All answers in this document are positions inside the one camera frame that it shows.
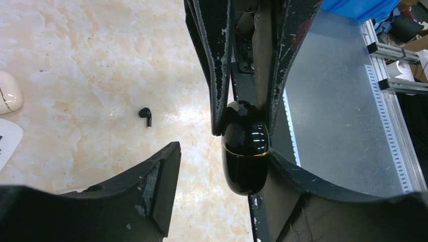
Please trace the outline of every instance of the beige marble surface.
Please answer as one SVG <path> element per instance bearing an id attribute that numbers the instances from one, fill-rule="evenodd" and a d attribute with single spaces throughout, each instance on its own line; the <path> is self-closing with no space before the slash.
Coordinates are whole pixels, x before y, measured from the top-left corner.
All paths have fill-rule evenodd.
<path id="1" fill-rule="evenodd" d="M 181 0 L 0 1 L 0 69 L 25 101 L 0 115 L 24 137 L 2 184 L 88 187 L 180 141 L 166 241 L 251 241 L 246 197 L 224 179 L 208 88 Z M 138 118 L 153 113 L 153 128 Z"/>

